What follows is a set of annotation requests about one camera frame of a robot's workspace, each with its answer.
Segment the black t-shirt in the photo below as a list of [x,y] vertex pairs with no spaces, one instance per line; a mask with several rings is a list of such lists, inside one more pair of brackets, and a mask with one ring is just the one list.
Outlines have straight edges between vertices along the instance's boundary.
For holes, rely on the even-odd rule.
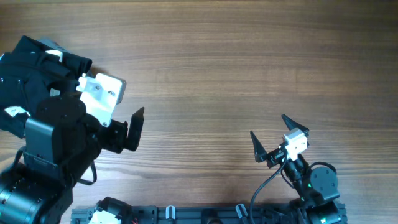
[[44,52],[8,52],[1,57],[1,109],[20,106],[35,114],[53,88],[74,91],[91,60],[70,53],[59,57]]

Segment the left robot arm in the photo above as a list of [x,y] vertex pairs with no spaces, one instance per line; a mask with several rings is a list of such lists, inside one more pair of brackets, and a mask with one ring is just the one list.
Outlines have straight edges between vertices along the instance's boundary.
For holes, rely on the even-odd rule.
[[103,149],[121,153],[138,148],[144,124],[140,108],[130,122],[104,127],[74,96],[41,101],[25,122],[26,144],[1,172],[1,223],[60,223],[73,202],[77,183]]

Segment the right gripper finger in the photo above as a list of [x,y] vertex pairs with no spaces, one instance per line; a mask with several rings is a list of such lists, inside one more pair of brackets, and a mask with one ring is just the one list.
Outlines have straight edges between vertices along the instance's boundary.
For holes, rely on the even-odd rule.
[[291,131],[291,130],[293,130],[295,128],[299,128],[299,130],[301,130],[306,137],[309,137],[309,131],[310,130],[307,127],[297,123],[296,121],[292,120],[291,118],[289,118],[285,114],[282,114],[281,118],[284,121],[284,123],[287,126],[287,128],[289,129],[289,131]]
[[267,152],[253,131],[250,131],[250,136],[251,136],[253,147],[254,147],[255,161],[257,163],[262,163],[267,159]]

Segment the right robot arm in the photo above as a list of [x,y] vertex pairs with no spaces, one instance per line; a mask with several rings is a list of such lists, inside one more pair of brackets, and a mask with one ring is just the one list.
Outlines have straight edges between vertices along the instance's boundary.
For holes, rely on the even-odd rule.
[[336,201],[340,197],[336,168],[322,161],[309,164],[302,153],[310,145],[310,130],[286,114],[282,114],[281,118],[289,132],[283,135],[282,143],[271,152],[264,149],[253,131],[250,132],[255,161],[266,162],[270,169],[276,165],[279,168],[254,192],[249,203],[249,221],[255,222],[254,204],[260,191],[280,175],[298,193],[298,198],[287,205],[288,213],[281,213],[281,216],[297,223],[346,223],[345,205]]

